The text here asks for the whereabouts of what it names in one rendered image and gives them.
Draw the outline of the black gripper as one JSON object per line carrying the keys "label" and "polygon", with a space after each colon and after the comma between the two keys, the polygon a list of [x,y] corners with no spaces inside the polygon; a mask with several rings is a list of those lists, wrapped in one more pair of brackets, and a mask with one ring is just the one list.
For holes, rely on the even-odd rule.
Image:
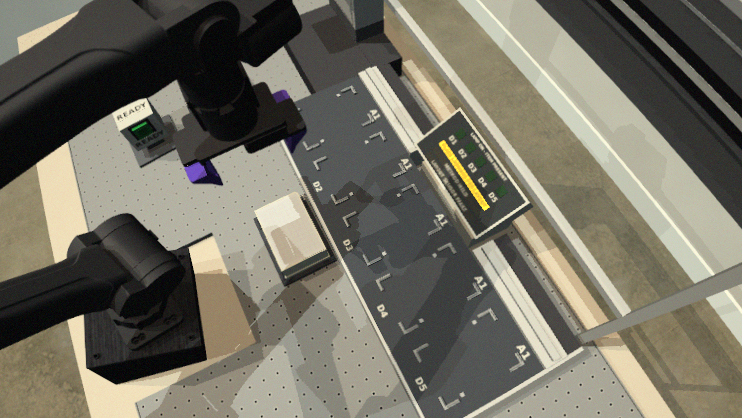
{"label": "black gripper", "polygon": [[284,139],[292,154],[307,133],[306,124],[286,90],[272,94],[265,82],[252,87],[259,108],[245,80],[239,95],[224,107],[203,109],[191,103],[208,131],[203,131],[192,112],[182,117],[184,129],[175,132],[172,138],[191,183],[223,186],[210,159],[241,145],[252,154]]}

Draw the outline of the dark grey regrip nest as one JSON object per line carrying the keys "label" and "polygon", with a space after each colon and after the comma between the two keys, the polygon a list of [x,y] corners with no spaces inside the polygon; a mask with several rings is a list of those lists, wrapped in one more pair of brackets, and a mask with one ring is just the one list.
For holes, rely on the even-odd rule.
{"label": "dark grey regrip nest", "polygon": [[328,265],[330,265],[330,264],[332,264],[332,263],[334,263],[334,262],[337,261],[335,255],[334,255],[334,253],[333,253],[333,251],[332,251],[332,249],[331,249],[328,241],[326,240],[326,238],[325,238],[325,236],[324,236],[324,234],[323,234],[323,232],[322,232],[322,230],[321,230],[321,228],[320,228],[320,226],[319,226],[319,224],[318,224],[315,216],[313,215],[313,213],[312,213],[312,211],[311,211],[311,209],[310,209],[310,207],[309,207],[309,205],[308,205],[308,203],[307,203],[304,195],[301,195],[300,198],[301,198],[301,200],[302,200],[302,202],[303,202],[303,204],[304,204],[304,206],[305,206],[305,208],[306,208],[306,210],[307,210],[307,212],[308,212],[308,214],[309,214],[309,216],[310,216],[310,218],[311,218],[311,220],[312,220],[312,222],[313,222],[313,224],[314,224],[314,226],[315,226],[315,228],[316,228],[316,230],[318,232],[318,234],[320,235],[320,237],[321,237],[321,239],[322,239],[322,241],[323,241],[323,243],[324,243],[324,245],[325,245],[325,247],[326,247],[326,249],[327,249],[327,251],[328,251],[328,253],[330,255],[330,258],[328,258],[328,259],[326,259],[326,260],[324,260],[324,261],[322,261],[322,262],[320,262],[320,263],[318,263],[318,264],[316,264],[316,265],[314,265],[314,266],[312,266],[312,267],[310,267],[310,268],[308,268],[308,269],[306,269],[306,270],[304,270],[304,271],[302,271],[302,272],[300,272],[300,273],[298,273],[298,274],[296,274],[296,275],[294,275],[294,276],[292,276],[292,277],[290,277],[288,279],[285,278],[284,274],[282,273],[282,271],[281,271],[281,269],[280,269],[280,267],[278,265],[278,262],[277,262],[277,260],[276,260],[276,258],[274,256],[274,254],[273,254],[273,251],[272,251],[272,249],[271,249],[271,247],[270,247],[270,245],[268,243],[268,240],[267,240],[267,238],[266,238],[266,236],[265,236],[265,234],[263,232],[263,229],[262,229],[262,227],[261,227],[261,225],[259,223],[258,218],[255,217],[253,219],[254,222],[255,222],[255,224],[256,224],[256,226],[257,226],[257,229],[258,229],[258,231],[259,231],[259,233],[260,233],[260,235],[262,237],[262,240],[263,240],[263,242],[264,242],[264,244],[265,244],[265,246],[267,248],[267,251],[268,251],[268,253],[269,253],[269,255],[270,255],[271,259],[272,259],[272,262],[273,262],[273,264],[274,264],[274,266],[275,266],[275,268],[277,270],[277,273],[278,273],[278,275],[279,275],[279,277],[280,277],[280,279],[281,279],[282,284],[283,284],[284,287],[286,287],[286,286],[288,286],[288,285],[290,285],[290,284],[292,284],[292,283],[294,283],[294,282],[296,282],[296,281],[298,281],[298,280],[300,280],[300,279],[302,279],[302,278],[304,278],[304,277],[306,277],[306,276],[308,276],[308,275],[310,275],[310,274],[312,274],[312,273],[314,273],[314,272],[316,272],[316,271],[318,271],[318,270],[320,270],[320,269],[322,269],[322,268],[324,268],[324,267],[326,267],[326,266],[328,266]]}

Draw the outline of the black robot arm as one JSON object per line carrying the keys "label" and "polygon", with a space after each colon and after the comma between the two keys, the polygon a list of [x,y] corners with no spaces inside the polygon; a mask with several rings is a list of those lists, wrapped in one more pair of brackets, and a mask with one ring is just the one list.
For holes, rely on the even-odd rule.
{"label": "black robot arm", "polygon": [[[301,32],[301,18],[293,0],[230,1],[93,0],[0,65],[0,190],[175,80],[203,131],[192,104],[224,107],[244,79],[259,108],[241,62],[260,66]],[[104,310],[132,351],[181,325],[170,294],[186,270],[158,239],[132,214],[118,214],[76,235],[66,259],[0,282],[0,350]]]}

